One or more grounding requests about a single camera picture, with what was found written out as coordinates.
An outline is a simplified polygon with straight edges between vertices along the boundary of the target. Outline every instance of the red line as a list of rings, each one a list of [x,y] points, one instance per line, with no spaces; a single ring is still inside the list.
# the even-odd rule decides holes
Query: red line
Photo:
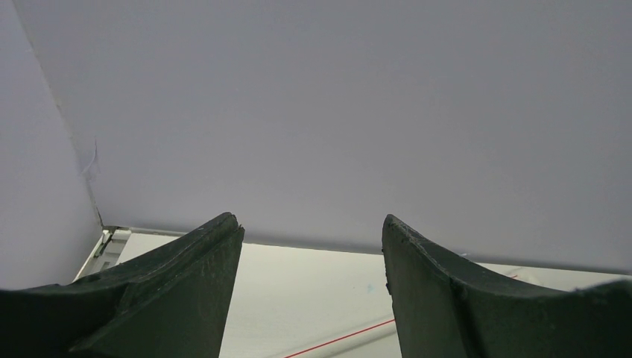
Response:
[[[358,332],[354,332],[354,333],[351,333],[351,334],[347,334],[346,336],[342,336],[342,337],[340,337],[340,338],[333,339],[332,341],[325,342],[325,343],[323,343],[322,345],[317,345],[317,346],[315,346],[315,347],[307,348],[307,349],[305,349],[304,351],[300,351],[300,352],[298,352],[298,353],[291,354],[291,355],[286,356],[286,357],[283,357],[283,358],[292,358],[292,357],[296,357],[296,356],[298,356],[298,355],[301,355],[301,354],[304,354],[304,353],[307,353],[307,352],[311,352],[311,351],[313,351],[314,349],[322,348],[322,347],[324,347],[324,346],[326,346],[326,345],[331,345],[332,343],[336,343],[336,342],[341,341],[341,340],[343,340],[343,339],[347,339],[347,338],[349,338],[349,337],[356,336],[356,335],[358,335],[358,334],[360,334],[360,333],[364,333],[364,332],[366,332],[366,331],[368,331],[368,330],[372,330],[372,329],[374,329],[374,328],[381,327],[381,326],[383,326],[383,325],[385,325],[385,324],[389,324],[389,323],[391,323],[391,322],[395,322],[395,319],[391,319],[391,320],[389,320],[389,321],[382,322],[382,323],[380,323],[380,324],[376,324],[375,326],[371,326],[371,327],[369,327],[369,328],[364,328],[363,330],[359,330]]]

